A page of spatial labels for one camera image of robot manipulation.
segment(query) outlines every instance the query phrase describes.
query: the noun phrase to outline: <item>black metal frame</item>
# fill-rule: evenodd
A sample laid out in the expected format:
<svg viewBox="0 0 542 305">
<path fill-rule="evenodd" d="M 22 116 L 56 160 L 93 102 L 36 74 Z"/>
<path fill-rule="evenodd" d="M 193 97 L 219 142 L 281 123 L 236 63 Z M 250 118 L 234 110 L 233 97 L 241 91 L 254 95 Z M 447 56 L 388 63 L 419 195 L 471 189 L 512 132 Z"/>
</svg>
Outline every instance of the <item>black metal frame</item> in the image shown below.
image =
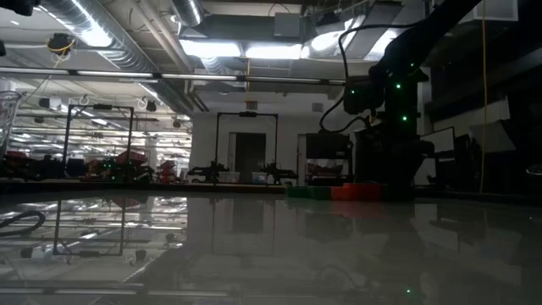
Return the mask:
<svg viewBox="0 0 542 305">
<path fill-rule="evenodd" d="M 215 135 L 214 139 L 214 162 L 218 164 L 218 134 L 220 132 L 220 117 L 223 115 L 237 115 L 242 118 L 256 118 L 258 116 L 270 116 L 274 117 L 275 124 L 274 124 L 274 162 L 277 162 L 277 146 L 279 145 L 279 115 L 278 114 L 258 114 L 258 113 L 250 113 L 251 115 L 243 115 L 245 113 L 223 113 L 219 112 L 217 113 L 217 133 Z"/>
<path fill-rule="evenodd" d="M 123 204 L 122 204 L 122 219 L 121 219 L 121 224 L 120 224 L 120 239 L 118 241 L 114 241 L 114 242 L 119 243 L 119 252 L 118 253 L 109 253 L 109 252 L 101 253 L 101 252 L 98 252 L 98 251 L 96 251 L 96 252 L 95 251 L 72 252 L 69 249 L 68 245 L 65 244 L 66 241 L 63 238 L 58 237 L 59 231 L 60 231 L 60 214 L 62 213 L 62 200 L 58 200 L 57 219 L 56 219 L 55 226 L 54 226 L 53 255 L 81 256 L 81 257 L 119 257 L 119 256 L 123 256 L 123 252 L 124 252 L 124 224 L 126 223 L 126 203 L 127 203 L 127 198 L 125 197 L 124 201 L 123 201 Z M 80 242 L 85 242 L 85 241 L 95 242 L 95 241 L 99 241 L 99 240 L 94 241 L 92 239 L 82 239 L 81 238 L 81 239 L 78 239 L 78 241 L 80 241 Z M 60 252 L 58 250 L 58 243 L 59 242 L 60 242 L 60 244 L 62 244 L 62 246 L 66 250 L 65 252 Z"/>
<path fill-rule="evenodd" d="M 62 154 L 62 168 L 63 169 L 66 169 L 66 162 L 68 161 L 67 160 L 67 155 L 68 155 L 68 144 L 69 144 L 69 128 L 70 128 L 71 120 L 72 120 L 71 110 L 74 109 L 74 108 L 81 108 L 81 112 L 83 112 L 85 109 L 87 109 L 89 107 L 90 106 L 87 106 L 87 105 L 85 105 L 85 106 L 84 105 L 69 105 L 68 106 L 68 119 L 67 119 L 67 122 L 66 122 L 66 136 L 64 138 L 64 151 L 63 151 L 63 154 Z M 92 107 L 94 109 L 100 109 L 100 110 L 108 110 L 108 109 L 116 108 L 119 111 L 121 109 L 128 109 L 130 111 L 130 128 L 128 130 L 128 149 L 126 150 L 126 152 L 127 152 L 126 163 L 129 163 L 130 162 L 130 149 L 131 149 L 131 144 L 132 144 L 132 126 L 133 126 L 133 123 L 134 123 L 134 108 L 133 107 L 126 107 L 126 106 L 103 105 L 103 104 L 96 104 L 96 105 L 93 105 Z"/>
</svg>

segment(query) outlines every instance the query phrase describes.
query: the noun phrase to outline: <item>ceiling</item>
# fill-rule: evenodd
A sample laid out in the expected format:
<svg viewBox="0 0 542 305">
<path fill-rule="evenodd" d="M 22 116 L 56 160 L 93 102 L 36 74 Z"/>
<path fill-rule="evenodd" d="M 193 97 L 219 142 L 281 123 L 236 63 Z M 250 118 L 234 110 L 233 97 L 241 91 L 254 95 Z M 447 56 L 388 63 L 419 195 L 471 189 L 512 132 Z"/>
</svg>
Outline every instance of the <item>ceiling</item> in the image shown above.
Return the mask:
<svg viewBox="0 0 542 305">
<path fill-rule="evenodd" d="M 63 3 L 71 3 L 75 0 L 63 0 Z M 186 70 L 204 72 L 202 61 L 197 56 L 181 56 L 185 53 L 179 43 L 180 48 L 177 55 L 166 52 L 164 42 L 167 44 L 166 36 L 153 33 L 146 25 L 145 20 L 138 9 L 135 9 L 134 3 L 141 0 L 100 0 L 102 4 L 100 12 L 103 16 L 95 16 L 100 22 L 103 19 L 110 19 L 116 25 L 119 25 L 120 31 L 126 41 L 121 46 L 131 46 L 134 51 L 141 52 L 143 57 L 147 58 L 156 71 L 185 73 Z M 173 37 L 174 42 L 178 42 L 178 26 L 172 19 L 173 9 L 170 7 L 170 1 L 146 0 L 150 4 L 153 13 L 160 16 L 160 20 L 165 26 L 168 35 Z M 424 2 L 421 0 L 405 1 L 354 1 L 343 3 L 341 1 L 315 1 L 315 0 L 287 0 L 282 4 L 272 0 L 229 0 L 229 1 L 202 1 L 202 6 L 208 16 L 223 16 L 228 19 L 242 19 L 246 17 L 260 18 L 264 20 L 267 16 L 272 18 L 276 13 L 290 11 L 292 14 L 299 14 L 303 20 L 308 20 L 312 26 L 318 18 L 325 12 L 332 12 L 334 9 L 342 9 L 342 19 L 348 19 L 350 26 L 398 23 L 405 24 L 417 21 L 423 17 Z M 143 9 L 148 16 L 151 12 Z M 44 10 L 35 10 L 32 17 L 19 16 L 11 11 L 0 9 L 0 37 L 5 41 L 8 47 L 8 56 L 0 58 L 0 66 L 11 67 L 32 67 L 32 68 L 53 68 L 60 69 L 94 69 L 105 71 L 119 70 L 103 56 L 104 48 L 89 47 L 81 39 L 76 41 L 74 50 L 65 60 L 59 60 L 59 57 L 52 54 L 45 47 L 46 41 L 54 33 L 72 34 L 68 28 L 71 25 L 62 25 L 61 19 L 55 19 Z M 154 20 L 152 27 L 158 28 L 159 23 Z M 250 25 L 246 26 L 246 31 L 258 31 L 252 29 Z M 191 33 L 193 29 L 183 31 Z M 369 68 L 379 60 L 387 43 L 389 43 L 400 32 L 391 32 L 387 29 L 367 30 L 353 34 L 346 39 L 351 41 L 347 47 L 347 57 L 351 75 L 366 75 Z M 319 79 L 342 79 L 344 78 L 344 68 L 340 55 L 337 52 L 335 41 L 325 48 L 325 52 L 313 52 L 313 41 L 305 42 L 305 47 L 312 50 L 308 58 L 302 59 L 262 59 L 262 58 L 220 58 L 222 64 L 228 73 L 238 75 L 269 75 L 285 77 L 310 77 Z M 193 114 L 203 112 L 218 111 L 242 111 L 245 110 L 245 100 L 258 101 L 258 111 L 277 113 L 281 115 L 321 115 L 320 112 L 314 113 L 312 106 L 314 103 L 321 103 L 324 110 L 329 108 L 339 96 L 341 89 L 339 87 L 329 86 L 308 86 L 293 84 L 274 84 L 274 83 L 252 83 L 231 84 L 198 81 L 194 83 L 194 94 L 188 88 L 188 83 L 184 80 L 168 80 L 168 84 L 174 91 L 180 94 L 179 98 L 164 100 L 158 99 L 158 109 L 156 112 L 147 112 L 144 107 L 138 108 L 138 105 L 144 106 L 141 99 L 155 100 L 156 92 L 149 91 L 145 84 L 140 85 L 132 80 L 108 79 L 99 80 L 92 78 L 73 78 L 50 77 L 48 80 L 37 79 L 35 76 L 24 75 L 1 75 L 5 80 L 14 81 L 18 92 L 26 92 L 25 102 L 21 107 L 20 113 L 26 115 L 17 122 L 17 126 L 36 127 L 34 116 L 45 117 L 45 122 L 40 126 L 50 128 L 62 128 L 65 126 L 65 119 L 58 116 L 63 115 L 59 108 L 40 108 L 37 105 L 40 97 L 62 97 L 63 104 L 79 103 L 83 96 L 90 98 L 89 104 L 93 103 L 112 103 L 119 106 L 134 107 L 138 117 L 146 119 L 145 124 L 140 120 L 135 124 L 134 129 L 139 132 L 170 130 L 180 132 L 179 137 L 189 137 L 191 133 L 191 123 L 183 122 L 181 128 L 173 127 L 175 113 Z M 200 105 L 197 100 L 201 100 L 204 105 Z M 174 108 L 172 105 L 185 103 L 181 108 Z M 122 118 L 122 114 L 107 114 L 109 118 Z M 115 123 L 127 127 L 127 121 L 115 120 Z M 91 124 L 91 119 L 86 118 L 86 122 L 75 123 L 73 128 L 97 128 Z M 109 125 L 101 127 L 112 131 L 123 127 Z"/>
</svg>

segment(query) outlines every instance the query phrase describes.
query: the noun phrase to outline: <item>red object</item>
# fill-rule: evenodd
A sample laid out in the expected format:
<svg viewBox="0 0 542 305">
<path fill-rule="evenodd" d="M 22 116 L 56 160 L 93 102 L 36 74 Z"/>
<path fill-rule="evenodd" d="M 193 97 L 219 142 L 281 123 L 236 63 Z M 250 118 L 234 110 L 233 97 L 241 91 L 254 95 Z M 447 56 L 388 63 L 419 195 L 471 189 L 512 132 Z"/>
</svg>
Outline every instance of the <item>red object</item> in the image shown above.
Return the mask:
<svg viewBox="0 0 542 305">
<path fill-rule="evenodd" d="M 342 187 L 331 187 L 331 199 L 336 201 L 381 202 L 380 184 L 345 183 Z"/>
<path fill-rule="evenodd" d="M 160 169 L 172 169 L 175 167 L 175 162 L 168 160 L 162 164 L 160 164 Z"/>
<path fill-rule="evenodd" d="M 26 158 L 26 153 L 24 153 L 24 152 L 6 152 L 6 156 L 18 157 L 18 158 Z"/>
<path fill-rule="evenodd" d="M 345 183 L 344 187 L 350 190 L 351 200 L 382 201 L 383 185 L 376 183 Z"/>
<path fill-rule="evenodd" d="M 116 162 L 118 164 L 126 163 L 128 158 L 128 151 L 122 152 L 119 156 L 116 158 Z M 144 154 L 140 154 L 137 152 L 130 152 L 130 161 L 135 165 L 141 165 L 145 163 L 148 160 L 147 156 Z"/>
</svg>

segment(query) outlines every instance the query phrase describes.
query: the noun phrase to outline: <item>black cable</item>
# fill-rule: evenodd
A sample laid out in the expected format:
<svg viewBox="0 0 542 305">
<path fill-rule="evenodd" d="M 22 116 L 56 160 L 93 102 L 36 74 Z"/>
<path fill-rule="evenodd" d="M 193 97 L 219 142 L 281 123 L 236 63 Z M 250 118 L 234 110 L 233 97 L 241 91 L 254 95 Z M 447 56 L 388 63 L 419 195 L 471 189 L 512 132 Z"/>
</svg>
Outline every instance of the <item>black cable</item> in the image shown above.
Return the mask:
<svg viewBox="0 0 542 305">
<path fill-rule="evenodd" d="M 326 118 L 329 114 L 331 114 L 331 112 L 332 112 L 335 108 L 339 107 L 339 105 L 343 102 L 344 98 L 345 98 L 344 96 L 341 97 L 341 98 L 339 99 L 339 101 L 337 101 L 337 103 L 335 103 L 333 106 L 331 106 L 331 107 L 330 107 L 328 110 L 326 110 L 326 112 L 322 115 L 322 118 L 320 118 L 320 123 L 319 123 L 319 124 L 320 124 L 320 128 L 321 128 L 322 130 L 325 130 L 325 131 L 330 132 L 330 133 L 341 133 L 341 132 L 347 130 L 350 126 L 352 126 L 352 124 L 356 123 L 358 120 L 361 120 L 361 121 L 365 122 L 365 119 L 364 119 L 364 118 L 362 118 L 362 117 L 360 117 L 360 116 L 357 116 L 356 118 L 354 118 L 354 119 L 352 119 L 350 122 L 348 122 L 348 124 L 346 124 L 345 127 L 341 128 L 341 129 L 339 129 L 339 130 L 328 130 L 327 128 L 324 127 L 324 120 L 325 120 L 325 118 Z"/>
<path fill-rule="evenodd" d="M 24 228 L 21 230 L 12 230 L 9 232 L 0 232 L 0 237 L 6 237 L 6 236 L 20 236 L 24 234 L 31 233 L 34 230 L 37 230 L 39 227 L 43 225 L 45 222 L 45 215 L 41 212 L 37 211 L 27 211 L 24 213 L 20 213 L 19 215 L 12 217 L 10 219 L 4 220 L 2 223 L 0 223 L 0 229 L 5 228 L 9 225 L 11 225 L 14 222 L 17 222 L 21 219 L 28 218 L 28 217 L 36 217 L 38 218 L 35 225 L 32 225 L 30 228 Z"/>
<path fill-rule="evenodd" d="M 352 32 L 355 32 L 355 31 L 363 31 L 363 30 L 367 30 L 367 29 L 378 29 L 378 28 L 388 28 L 388 29 L 406 29 L 406 28 L 411 28 L 411 27 L 414 27 L 416 25 L 419 25 L 423 22 L 423 20 L 420 20 L 418 22 L 415 22 L 413 24 L 409 24 L 409 25 L 360 25 L 360 26 L 357 26 L 355 28 L 351 28 L 349 30 L 345 30 L 342 34 L 340 34 L 339 36 L 339 49 L 340 49 L 340 55 L 342 56 L 342 62 L 345 66 L 345 80 L 348 80 L 348 62 L 346 60 L 346 52 L 345 52 L 345 49 L 343 48 L 342 46 L 342 39 L 345 38 L 346 35 L 352 33 Z M 348 124 L 339 129 L 339 130 L 327 130 L 325 127 L 324 127 L 324 120 L 325 118 L 335 109 L 337 108 L 345 99 L 345 96 L 343 95 L 339 101 L 337 103 L 335 103 L 335 105 L 331 106 L 331 108 L 329 108 L 323 115 L 322 115 L 322 118 L 320 118 L 320 128 L 322 130 L 325 130 L 325 131 L 328 131 L 328 132 L 331 132 L 331 133 L 341 133 L 345 130 L 347 130 L 352 124 L 354 124 L 356 121 L 358 120 L 361 120 L 365 123 L 365 125 L 367 126 L 368 125 L 368 122 L 363 118 L 363 117 L 360 117 L 360 116 L 357 116 L 356 118 L 352 119 L 350 122 L 348 122 Z"/>
<path fill-rule="evenodd" d="M 290 9 L 287 8 L 284 4 L 275 2 L 275 3 L 273 3 L 273 5 L 271 5 L 271 8 L 269 8 L 268 16 L 271 15 L 271 11 L 273 10 L 273 8 L 274 8 L 276 5 L 280 5 L 281 7 L 285 8 L 285 9 L 288 11 L 288 13 L 291 13 Z"/>
<path fill-rule="evenodd" d="M 343 48 L 342 46 L 342 39 L 352 33 L 352 32 L 355 32 L 355 31 L 363 31 L 363 30 L 368 30 L 368 29 L 378 29 L 378 28 L 389 28 L 389 29 L 407 29 L 407 28 L 411 28 L 411 27 L 414 27 L 416 25 L 419 25 L 423 22 L 423 20 L 420 20 L 418 22 L 415 22 L 413 24 L 410 24 L 410 25 L 360 25 L 360 26 L 357 26 L 355 28 L 351 28 L 349 30 L 345 30 L 342 34 L 340 34 L 339 36 L 339 49 L 340 49 L 340 55 L 342 56 L 342 62 L 343 64 L 345 65 L 345 78 L 348 79 L 348 63 L 346 61 L 346 52 L 345 52 L 345 49 Z"/>
</svg>

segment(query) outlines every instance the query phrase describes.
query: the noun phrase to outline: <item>yellow cable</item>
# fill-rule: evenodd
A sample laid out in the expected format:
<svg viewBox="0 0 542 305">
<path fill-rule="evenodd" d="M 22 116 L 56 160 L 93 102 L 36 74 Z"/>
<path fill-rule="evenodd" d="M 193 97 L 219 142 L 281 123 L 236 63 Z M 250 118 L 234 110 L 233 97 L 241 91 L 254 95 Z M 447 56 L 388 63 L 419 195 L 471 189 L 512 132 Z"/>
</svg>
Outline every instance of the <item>yellow cable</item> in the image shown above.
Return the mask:
<svg viewBox="0 0 542 305">
<path fill-rule="evenodd" d="M 74 43 L 75 43 L 75 39 L 72 40 L 71 43 L 70 43 L 68 46 L 66 46 L 66 47 L 61 47 L 61 48 L 59 48 L 59 49 L 51 49 L 50 47 L 47 47 L 47 48 L 48 48 L 49 51 L 51 51 L 51 52 L 62 52 L 62 51 L 66 51 L 66 50 L 68 50 L 69 48 L 71 48 L 71 46 L 73 46 Z"/>
<path fill-rule="evenodd" d="M 484 78 L 484 125 L 482 126 L 482 173 L 480 177 L 480 192 L 484 191 L 484 179 L 485 179 L 485 129 L 488 121 L 488 77 L 487 77 L 487 46 L 486 46 L 486 32 L 485 32 L 485 0 L 482 0 L 482 64 Z"/>
</svg>

